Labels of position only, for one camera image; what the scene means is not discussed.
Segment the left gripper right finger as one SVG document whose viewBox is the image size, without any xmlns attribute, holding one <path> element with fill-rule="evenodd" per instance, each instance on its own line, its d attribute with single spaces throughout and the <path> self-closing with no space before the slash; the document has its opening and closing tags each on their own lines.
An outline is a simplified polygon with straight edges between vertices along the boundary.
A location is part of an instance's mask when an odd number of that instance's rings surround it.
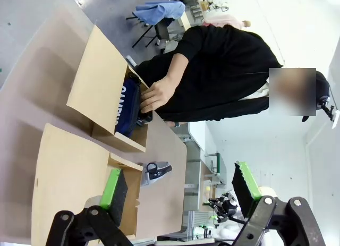
<svg viewBox="0 0 340 246">
<path fill-rule="evenodd" d="M 260 191 L 248 165 L 235 163 L 233 189 L 247 219 L 233 245 L 263 245 L 265 233 L 276 230 L 284 245 L 325 245 L 308 202 L 294 197 L 288 202 Z"/>
</svg>

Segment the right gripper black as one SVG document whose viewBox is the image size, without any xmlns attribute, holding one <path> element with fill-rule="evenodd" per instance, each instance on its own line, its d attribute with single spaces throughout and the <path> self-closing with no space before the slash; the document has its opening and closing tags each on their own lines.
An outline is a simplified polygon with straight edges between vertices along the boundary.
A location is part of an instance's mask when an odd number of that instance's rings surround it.
<svg viewBox="0 0 340 246">
<path fill-rule="evenodd" d="M 223 193 L 218 198 L 209 198 L 208 206 L 216 213 L 218 223 L 227 221 L 237 212 L 237 202 L 229 192 Z"/>
</svg>

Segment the person's right hand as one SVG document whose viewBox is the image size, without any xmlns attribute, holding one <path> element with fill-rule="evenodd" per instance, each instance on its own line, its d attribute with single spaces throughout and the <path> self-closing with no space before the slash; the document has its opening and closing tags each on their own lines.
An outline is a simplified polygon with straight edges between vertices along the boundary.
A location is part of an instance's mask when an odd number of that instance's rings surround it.
<svg viewBox="0 0 340 246">
<path fill-rule="evenodd" d="M 155 111 L 165 105 L 173 96 L 178 85 L 179 81 L 168 75 L 153 83 L 152 86 L 141 95 L 141 112 L 148 113 Z"/>
</svg>

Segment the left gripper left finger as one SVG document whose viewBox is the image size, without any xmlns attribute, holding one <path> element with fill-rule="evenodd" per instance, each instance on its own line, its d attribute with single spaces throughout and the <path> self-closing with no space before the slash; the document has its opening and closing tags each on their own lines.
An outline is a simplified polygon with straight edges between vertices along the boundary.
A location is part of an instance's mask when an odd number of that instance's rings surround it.
<svg viewBox="0 0 340 246">
<path fill-rule="evenodd" d="M 46 245 L 131 245 L 128 237 L 137 227 L 142 172 L 141 167 L 114 167 L 102 192 L 91 196 L 90 183 L 84 198 L 62 193 Z"/>
</svg>

